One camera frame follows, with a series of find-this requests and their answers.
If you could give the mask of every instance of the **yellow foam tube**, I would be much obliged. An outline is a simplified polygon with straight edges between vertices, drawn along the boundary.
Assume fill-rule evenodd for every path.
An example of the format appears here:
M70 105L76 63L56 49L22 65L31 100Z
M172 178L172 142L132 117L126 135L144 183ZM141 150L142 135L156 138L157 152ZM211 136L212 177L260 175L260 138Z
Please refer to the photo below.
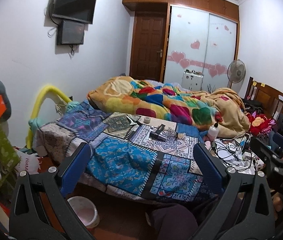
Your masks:
M68 96L66 96L61 90L59 90L58 88L56 88L52 85L47 85L40 91L39 95L37 96L37 99L36 99L36 102L35 102L35 105L34 105L34 108L33 108L33 112L31 113L31 116L30 116L30 119L34 119L38 116L40 107L41 107L43 101L45 100L45 95L49 92L55 93L62 100L64 100L67 104L69 102L71 102L70 98ZM27 148L31 149L32 144L33 144L33 133L31 131L31 129L29 128L28 136L27 136Z

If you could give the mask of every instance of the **bucket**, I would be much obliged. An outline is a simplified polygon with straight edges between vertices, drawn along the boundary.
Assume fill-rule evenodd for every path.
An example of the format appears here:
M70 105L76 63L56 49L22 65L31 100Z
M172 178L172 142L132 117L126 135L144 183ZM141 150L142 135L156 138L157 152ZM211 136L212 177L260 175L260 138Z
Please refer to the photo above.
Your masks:
M74 196L68 199L68 203L87 229L92 229L99 224L96 206L88 198Z

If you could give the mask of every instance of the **wall-mounted tv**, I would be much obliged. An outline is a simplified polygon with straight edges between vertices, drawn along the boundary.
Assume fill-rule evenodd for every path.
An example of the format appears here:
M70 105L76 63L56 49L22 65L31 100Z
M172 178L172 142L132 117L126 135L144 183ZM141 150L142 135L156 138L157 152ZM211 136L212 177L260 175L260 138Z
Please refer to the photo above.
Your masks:
M55 0L53 17L92 24L96 0Z

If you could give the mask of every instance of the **white bottle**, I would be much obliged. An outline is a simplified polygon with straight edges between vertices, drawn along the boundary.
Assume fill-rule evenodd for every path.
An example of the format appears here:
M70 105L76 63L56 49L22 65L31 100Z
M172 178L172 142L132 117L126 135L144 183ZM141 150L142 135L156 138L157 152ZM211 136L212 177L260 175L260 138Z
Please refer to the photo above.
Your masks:
M213 142L218 136L218 133L219 133L219 128L218 128L218 123L216 122L214 125L209 127L207 137L211 142Z

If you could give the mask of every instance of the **door handle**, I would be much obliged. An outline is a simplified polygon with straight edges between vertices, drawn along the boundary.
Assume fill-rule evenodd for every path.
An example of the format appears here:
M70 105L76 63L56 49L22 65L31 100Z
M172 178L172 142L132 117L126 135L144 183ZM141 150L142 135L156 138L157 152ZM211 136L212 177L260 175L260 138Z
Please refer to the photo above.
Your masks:
M163 57L163 50L158 50L157 53L160 53L160 57Z

